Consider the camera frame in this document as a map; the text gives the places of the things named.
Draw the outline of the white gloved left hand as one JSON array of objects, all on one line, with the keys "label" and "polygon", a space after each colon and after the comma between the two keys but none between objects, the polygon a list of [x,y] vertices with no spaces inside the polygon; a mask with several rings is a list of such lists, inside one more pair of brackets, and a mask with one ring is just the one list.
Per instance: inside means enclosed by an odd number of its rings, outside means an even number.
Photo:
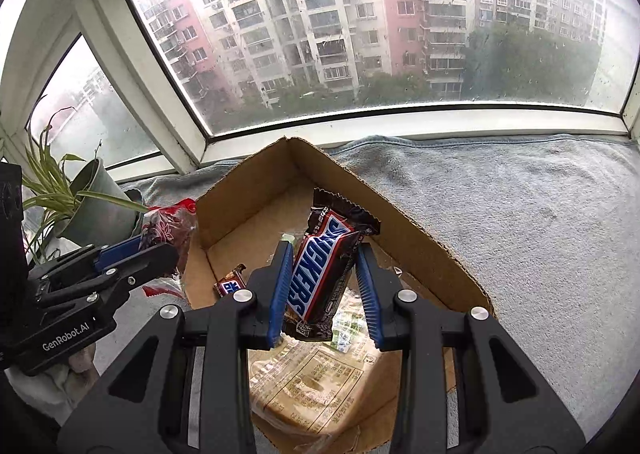
[{"label": "white gloved left hand", "polygon": [[95,355],[96,345],[90,344],[35,376],[25,375],[16,366],[4,374],[27,405],[63,426],[100,377],[93,364]]}]

